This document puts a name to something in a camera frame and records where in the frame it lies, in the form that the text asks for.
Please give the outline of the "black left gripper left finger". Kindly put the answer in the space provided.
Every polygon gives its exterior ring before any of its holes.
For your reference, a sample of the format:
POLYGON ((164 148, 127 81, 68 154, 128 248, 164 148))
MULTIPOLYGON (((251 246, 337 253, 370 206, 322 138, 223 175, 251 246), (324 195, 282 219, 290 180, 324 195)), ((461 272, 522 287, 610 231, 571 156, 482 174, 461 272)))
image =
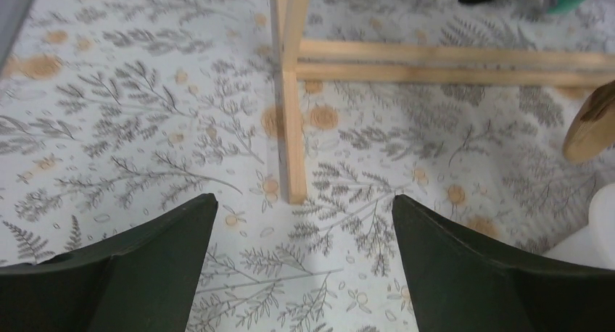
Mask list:
POLYGON ((218 201, 202 194, 37 265, 1 269, 3 331, 184 331, 218 201))

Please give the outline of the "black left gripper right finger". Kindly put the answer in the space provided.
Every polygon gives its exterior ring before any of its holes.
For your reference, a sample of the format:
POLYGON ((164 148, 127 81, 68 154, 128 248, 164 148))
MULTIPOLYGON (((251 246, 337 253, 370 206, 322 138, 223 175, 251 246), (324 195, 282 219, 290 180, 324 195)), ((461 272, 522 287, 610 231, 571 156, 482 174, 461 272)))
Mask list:
POLYGON ((614 272, 507 245, 406 195, 392 219, 420 331, 612 331, 614 272))

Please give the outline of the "brown white striped sock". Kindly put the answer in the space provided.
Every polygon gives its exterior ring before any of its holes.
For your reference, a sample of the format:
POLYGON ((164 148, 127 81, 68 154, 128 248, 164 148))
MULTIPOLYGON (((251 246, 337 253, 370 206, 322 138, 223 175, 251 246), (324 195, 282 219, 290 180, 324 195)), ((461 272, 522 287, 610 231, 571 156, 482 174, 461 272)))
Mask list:
POLYGON ((614 81, 595 89, 581 106, 563 144, 573 163, 586 162, 614 144, 614 81))

